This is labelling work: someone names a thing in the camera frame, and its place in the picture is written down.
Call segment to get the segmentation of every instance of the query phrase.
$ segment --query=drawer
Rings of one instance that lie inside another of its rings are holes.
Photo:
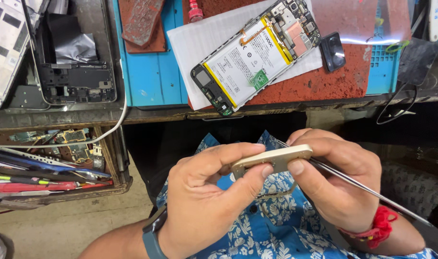
[[[99,137],[112,127],[88,127],[89,134],[87,137]],[[19,141],[10,140],[9,136],[14,132],[0,133],[0,145],[31,145],[33,142],[20,143]],[[113,185],[93,188],[81,188],[68,190],[57,194],[42,196],[6,196],[0,198],[0,208],[12,210],[30,210],[50,203],[80,200],[87,198],[96,198],[106,195],[123,194],[127,192],[132,184],[133,178],[129,175],[128,165],[129,156],[126,150],[124,135],[121,127],[99,141],[101,152],[105,159],[105,171],[112,176]],[[70,160],[70,154],[63,155],[63,160]]]

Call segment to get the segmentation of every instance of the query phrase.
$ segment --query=smartwatch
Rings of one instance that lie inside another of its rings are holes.
[[[161,251],[158,243],[158,231],[166,222],[168,218],[167,204],[163,205],[158,211],[149,219],[148,223],[142,228],[142,240],[144,241],[145,250],[147,250],[150,259],[168,259],[163,251]]]

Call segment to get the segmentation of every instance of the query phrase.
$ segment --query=opened smartphone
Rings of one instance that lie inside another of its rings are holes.
[[[190,75],[230,116],[321,42],[303,0],[278,0],[195,66]]]
[[[243,177],[246,171],[254,165],[263,163],[270,163],[273,166],[273,173],[276,174],[287,171],[288,163],[291,160],[296,158],[309,159],[312,153],[312,148],[307,144],[285,147],[240,159],[232,163],[231,167],[235,179]]]

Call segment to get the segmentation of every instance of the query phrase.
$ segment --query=blue floral shirt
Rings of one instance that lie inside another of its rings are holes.
[[[267,131],[258,143],[265,144],[267,151],[283,147]],[[208,134],[197,153],[217,145],[217,140]],[[222,177],[217,186],[225,190],[234,181],[233,174],[229,174]],[[293,183],[289,172],[272,174],[265,180],[261,194],[287,191]],[[167,189],[168,181],[157,197],[158,207],[166,203]],[[438,255],[429,248],[407,256],[392,257],[343,249],[333,243],[320,222],[320,216],[299,186],[286,196],[253,201],[241,212],[224,237],[191,258],[346,259],[347,256],[354,259],[438,259]]]

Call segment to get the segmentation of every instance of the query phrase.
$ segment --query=forearm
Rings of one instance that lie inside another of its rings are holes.
[[[79,256],[79,259],[148,259],[142,227],[147,219],[114,229],[94,240]]]
[[[422,251],[425,248],[425,241],[418,230],[402,215],[391,222],[392,232],[388,239],[379,244],[375,249],[368,247],[365,241],[360,241],[343,234],[347,242],[356,250],[365,253],[380,255],[408,255]]]

